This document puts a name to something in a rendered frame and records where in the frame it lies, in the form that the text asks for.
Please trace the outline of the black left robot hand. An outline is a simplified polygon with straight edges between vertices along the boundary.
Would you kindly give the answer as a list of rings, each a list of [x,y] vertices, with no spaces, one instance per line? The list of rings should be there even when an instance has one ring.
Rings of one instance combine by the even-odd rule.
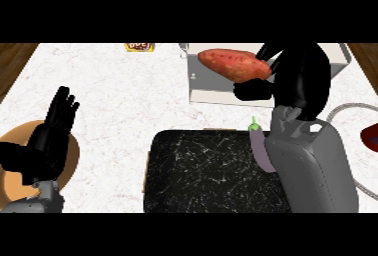
[[[0,142],[0,166],[23,174],[23,184],[57,180],[68,154],[70,133],[80,103],[61,86],[54,97],[45,122],[36,127],[28,144]]]

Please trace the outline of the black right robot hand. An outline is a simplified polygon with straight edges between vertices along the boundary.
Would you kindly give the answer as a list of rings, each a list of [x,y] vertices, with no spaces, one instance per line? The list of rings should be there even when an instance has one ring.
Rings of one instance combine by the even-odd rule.
[[[313,121],[330,97],[331,64],[327,53],[316,43],[265,43],[257,59],[268,61],[277,54],[279,57],[271,65],[274,81],[251,79],[235,83],[235,97],[241,101],[275,98],[275,106],[300,108],[297,119]]]

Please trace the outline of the orange sweet potato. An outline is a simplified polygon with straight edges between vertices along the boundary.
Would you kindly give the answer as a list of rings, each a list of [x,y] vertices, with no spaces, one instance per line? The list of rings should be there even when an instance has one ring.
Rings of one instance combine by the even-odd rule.
[[[232,49],[209,49],[198,53],[201,64],[235,83],[244,83],[251,79],[268,79],[272,69],[265,60],[259,60],[256,54]]]

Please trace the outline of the black baking tray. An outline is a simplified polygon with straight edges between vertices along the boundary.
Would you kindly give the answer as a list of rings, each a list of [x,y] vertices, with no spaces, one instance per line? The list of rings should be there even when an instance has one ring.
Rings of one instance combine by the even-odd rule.
[[[166,130],[150,152],[148,213],[288,213],[279,176],[262,170],[250,136],[234,130]]]

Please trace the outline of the round tan wooden board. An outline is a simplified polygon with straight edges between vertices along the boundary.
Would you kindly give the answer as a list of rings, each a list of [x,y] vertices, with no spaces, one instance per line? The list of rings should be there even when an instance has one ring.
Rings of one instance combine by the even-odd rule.
[[[12,128],[2,136],[0,142],[11,142],[26,146],[36,127],[43,123],[42,120],[30,121]],[[80,146],[74,136],[70,136],[68,155],[65,169],[58,178],[59,189],[64,189],[76,172],[80,160]],[[23,175],[9,172],[0,167],[0,210],[6,205],[31,196],[39,195],[39,189],[31,185],[23,184]]]

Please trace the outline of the purple eggplant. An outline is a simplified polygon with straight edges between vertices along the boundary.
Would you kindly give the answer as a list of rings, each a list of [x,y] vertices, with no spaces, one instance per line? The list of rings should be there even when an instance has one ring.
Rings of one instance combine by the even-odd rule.
[[[269,154],[268,154],[266,145],[265,145],[266,137],[262,130],[262,126],[256,122],[256,117],[251,117],[248,133],[250,133],[250,143],[251,143],[251,150],[253,150],[256,162],[265,172],[274,173],[277,169],[269,159]]]

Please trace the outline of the dark red round object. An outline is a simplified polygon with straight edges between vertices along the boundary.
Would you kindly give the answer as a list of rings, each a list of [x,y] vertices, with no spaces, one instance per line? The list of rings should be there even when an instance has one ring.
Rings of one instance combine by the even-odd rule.
[[[378,153],[378,123],[362,130],[361,139],[365,146]]]

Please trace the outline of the yellow food box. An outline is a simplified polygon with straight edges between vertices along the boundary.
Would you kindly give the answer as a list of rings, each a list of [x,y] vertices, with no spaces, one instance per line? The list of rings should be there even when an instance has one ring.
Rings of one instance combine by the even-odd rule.
[[[153,52],[155,49],[154,43],[126,43],[124,48],[129,52]]]

